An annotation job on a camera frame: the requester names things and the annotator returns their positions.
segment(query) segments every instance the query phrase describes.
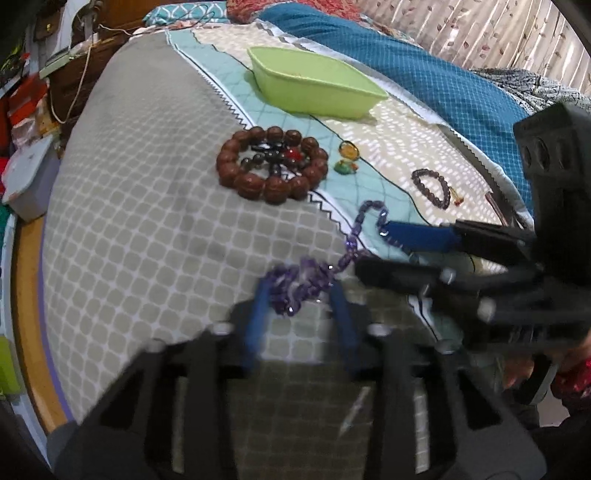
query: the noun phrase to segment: purple bead bracelet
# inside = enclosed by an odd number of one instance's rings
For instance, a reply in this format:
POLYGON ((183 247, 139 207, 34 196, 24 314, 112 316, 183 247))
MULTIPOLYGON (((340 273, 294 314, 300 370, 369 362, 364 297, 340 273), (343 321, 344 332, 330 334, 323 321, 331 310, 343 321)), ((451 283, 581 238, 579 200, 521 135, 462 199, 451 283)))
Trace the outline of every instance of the purple bead bracelet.
POLYGON ((278 314, 294 316, 300 311, 302 302, 317 299, 322 292, 328 291, 334 277, 347 269, 351 262, 370 255, 368 250, 358 249, 361 227, 365 214, 370 209, 379 210, 376 226, 380 235, 384 235, 384 225, 388 222, 388 209, 379 200, 363 202, 353 228, 345 240, 346 252, 336 265, 304 257, 300 260, 300 265, 280 264, 267 273, 266 279, 271 282, 271 306, 278 314))

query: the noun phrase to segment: floral curtain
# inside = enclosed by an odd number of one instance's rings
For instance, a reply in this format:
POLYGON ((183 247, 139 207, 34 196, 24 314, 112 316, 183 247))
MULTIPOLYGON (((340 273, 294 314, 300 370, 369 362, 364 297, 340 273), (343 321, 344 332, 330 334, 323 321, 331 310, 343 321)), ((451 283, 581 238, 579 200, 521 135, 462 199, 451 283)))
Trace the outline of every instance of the floral curtain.
POLYGON ((591 60, 551 0, 358 0, 374 21, 465 69, 526 69, 591 95, 591 60))

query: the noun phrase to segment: wooden bead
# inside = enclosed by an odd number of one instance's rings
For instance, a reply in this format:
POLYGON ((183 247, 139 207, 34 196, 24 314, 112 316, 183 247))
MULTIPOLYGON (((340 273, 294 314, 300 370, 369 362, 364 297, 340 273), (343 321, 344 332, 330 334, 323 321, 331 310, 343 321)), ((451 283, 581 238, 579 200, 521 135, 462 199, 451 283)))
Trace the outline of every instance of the wooden bead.
POLYGON ((312 158, 312 166, 318 168, 322 172, 323 177, 326 177, 326 174, 329 172, 329 163, 321 158, 312 158))
POLYGON ((296 147, 301 142, 301 133, 297 130, 288 130, 285 132, 285 144, 288 147, 296 147))
POLYGON ((216 169, 219 170, 220 166, 224 163, 236 163, 238 160, 238 154, 230 150, 222 150, 216 158, 216 169))
POLYGON ((315 148, 318 148, 318 142, 314 137, 306 137, 301 141, 300 149, 306 155, 310 155, 315 148))
POLYGON ((269 127, 267 129, 267 142, 272 144, 283 142, 283 130, 281 127, 269 127))
POLYGON ((264 185, 265 181, 254 173, 241 174, 234 181, 238 195, 248 200, 258 200, 264 185))
POLYGON ((290 196, 294 200, 305 200, 310 190, 310 181, 306 177, 293 177, 289 182, 290 196))
POLYGON ((267 132, 265 132, 264 128, 252 127, 248 132, 251 135, 251 145, 258 145, 259 143, 263 143, 265 141, 267 132))
POLYGON ((251 143, 251 134, 247 130, 240 130, 232 135, 234 140, 240 142, 240 151, 244 152, 251 143))
POLYGON ((226 140, 222 145, 222 151, 229 150, 230 152, 238 153, 240 152, 240 142, 231 138, 230 140, 226 140))
POLYGON ((313 166, 304 168, 301 174, 308 179, 312 190, 320 184, 322 177, 324 176, 318 168, 313 166))
POLYGON ((316 147, 310 153, 310 158, 314 160, 315 158, 322 158, 323 160, 328 160, 329 155, 324 148, 316 147))
POLYGON ((281 177, 269 177, 265 180, 263 197, 267 203, 279 205, 287 200, 290 194, 289 184, 281 177))
POLYGON ((231 189, 234 186, 236 176, 241 172, 238 164, 224 163, 219 167, 220 185, 231 189))

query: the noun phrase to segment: white plastic box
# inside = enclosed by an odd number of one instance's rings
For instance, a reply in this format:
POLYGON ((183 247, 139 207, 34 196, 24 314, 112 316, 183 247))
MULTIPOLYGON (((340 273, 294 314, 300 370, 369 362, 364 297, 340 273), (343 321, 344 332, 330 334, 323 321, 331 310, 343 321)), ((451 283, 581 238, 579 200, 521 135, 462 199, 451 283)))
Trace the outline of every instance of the white plastic box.
POLYGON ((49 207, 51 188, 60 169, 53 142, 53 136, 48 135, 20 148, 2 175, 6 187, 2 203, 26 222, 44 215, 49 207))

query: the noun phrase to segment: wooden bed frame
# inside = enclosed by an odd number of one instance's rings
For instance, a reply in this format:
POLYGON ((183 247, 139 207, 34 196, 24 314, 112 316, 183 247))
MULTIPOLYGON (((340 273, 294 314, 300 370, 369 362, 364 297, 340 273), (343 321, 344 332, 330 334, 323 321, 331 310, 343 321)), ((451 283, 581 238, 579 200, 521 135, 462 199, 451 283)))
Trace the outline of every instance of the wooden bed frame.
POLYGON ((99 23, 109 28, 129 30, 143 26, 142 19, 160 5, 180 4, 175 0, 104 0, 99 23))
POLYGON ((12 322, 22 376, 46 433, 67 421, 47 366, 40 324, 39 275, 45 218, 17 222, 12 257, 12 322))

